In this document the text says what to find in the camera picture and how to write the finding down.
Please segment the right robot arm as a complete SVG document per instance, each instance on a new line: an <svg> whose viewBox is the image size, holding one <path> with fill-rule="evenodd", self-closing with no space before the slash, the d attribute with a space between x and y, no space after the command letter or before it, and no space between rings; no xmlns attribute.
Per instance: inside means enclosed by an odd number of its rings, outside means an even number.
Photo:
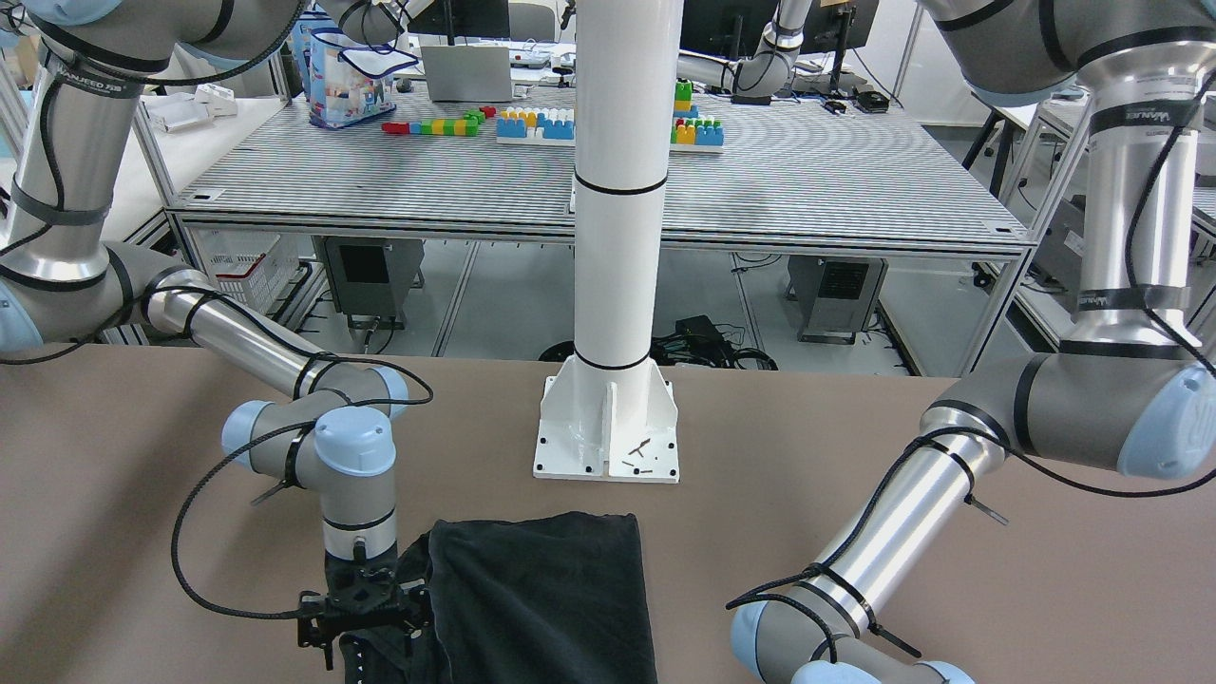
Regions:
<svg viewBox="0 0 1216 684"><path fill-rule="evenodd" d="M319 497L330 589L292 611L304 646L426 627L426 592L398 574L392 420L413 372L337 355L214 288L204 273L101 237L143 86L175 47L230 65L277 54L305 1L22 1L44 69L2 229L2 361L100 330L146 324L216 353L288 396L236 410L227 460Z"/></svg>

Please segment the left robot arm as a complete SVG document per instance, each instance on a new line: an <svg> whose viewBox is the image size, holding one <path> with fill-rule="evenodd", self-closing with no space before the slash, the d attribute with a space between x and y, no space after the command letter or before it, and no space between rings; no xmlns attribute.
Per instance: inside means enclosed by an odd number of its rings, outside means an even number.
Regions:
<svg viewBox="0 0 1216 684"><path fill-rule="evenodd" d="M883 602L976 477L1017 456L1186 478L1214 447L1214 368L1186 327L1190 200L1214 86L1211 1L927 1L976 95L1090 91L1075 325L1055 353L961 377L846 529L803 572L730 602L734 658L765 683L966 683L865 645Z"/></svg>

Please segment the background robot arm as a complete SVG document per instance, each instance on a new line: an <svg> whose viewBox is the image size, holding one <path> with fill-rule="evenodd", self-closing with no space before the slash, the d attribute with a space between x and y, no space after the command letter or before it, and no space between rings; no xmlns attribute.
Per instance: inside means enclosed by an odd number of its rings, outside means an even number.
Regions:
<svg viewBox="0 0 1216 684"><path fill-rule="evenodd" d="M769 97L803 52L812 1L685 1L676 74L742 97Z"/></svg>

